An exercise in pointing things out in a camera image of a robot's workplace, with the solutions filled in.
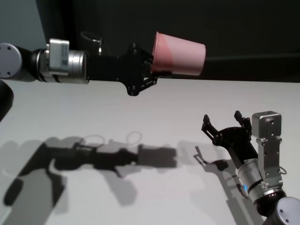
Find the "pink cup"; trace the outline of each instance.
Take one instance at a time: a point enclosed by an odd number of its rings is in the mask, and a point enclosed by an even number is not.
[[[156,32],[152,72],[200,75],[205,61],[205,45]]]

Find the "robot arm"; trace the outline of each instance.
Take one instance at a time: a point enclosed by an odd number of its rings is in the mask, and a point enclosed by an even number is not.
[[[226,148],[238,169],[238,176],[257,212],[267,217],[264,225],[291,225],[300,221],[300,200],[286,197],[282,189],[279,166],[281,143],[281,115],[260,112],[250,118],[234,115],[241,127],[217,131],[208,115],[204,116],[202,131],[216,146]],[[251,135],[257,139],[258,154],[251,144]]]
[[[161,73],[152,73],[153,56],[132,43],[119,57],[88,54],[69,49],[69,41],[50,39],[46,49],[30,52],[0,44],[0,78],[23,81],[83,83],[118,81],[131,96],[155,85]]]

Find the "dark background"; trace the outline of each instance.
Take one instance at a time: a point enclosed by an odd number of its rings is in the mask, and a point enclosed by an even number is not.
[[[208,57],[300,52],[298,0],[0,0],[0,6],[0,42],[30,50],[49,38],[68,39],[77,49],[86,30],[104,38],[112,55],[133,41],[151,52],[156,31],[203,43]],[[254,72],[232,79],[272,77]],[[299,81],[290,74],[287,81]]]
[[[77,35],[105,38],[113,54],[156,31],[206,45],[207,56],[300,52],[298,0],[75,0]]]

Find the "silver metal housing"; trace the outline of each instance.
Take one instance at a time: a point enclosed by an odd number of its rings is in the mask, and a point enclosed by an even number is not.
[[[40,81],[84,84],[89,82],[86,77],[85,52],[69,50],[68,41],[50,39],[47,49],[40,54],[39,65]]]
[[[262,179],[259,169],[257,159],[253,158],[247,160],[239,169],[238,176],[241,182],[250,188],[254,183]]]
[[[260,112],[252,116],[252,134],[258,143],[258,168],[267,188],[281,187],[279,145],[281,143],[281,115]]]
[[[278,191],[282,191],[281,187],[266,188],[265,184],[262,182],[250,190],[249,197],[251,201],[254,202],[265,195],[273,194]]]

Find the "gray cylindrical joint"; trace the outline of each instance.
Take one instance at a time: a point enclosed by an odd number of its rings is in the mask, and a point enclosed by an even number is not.
[[[300,224],[300,200],[292,197],[284,197],[278,201],[278,204],[272,214],[266,219],[264,224]]]
[[[20,51],[8,43],[0,44],[0,78],[15,79],[22,70]]]
[[[86,77],[86,53],[84,51],[69,51],[68,57],[68,74],[67,75],[53,75],[45,77],[47,82],[60,82],[60,83],[83,83],[89,82]]]
[[[257,158],[248,160],[238,170],[238,176],[242,183],[250,188],[254,183],[262,179],[259,169]]]

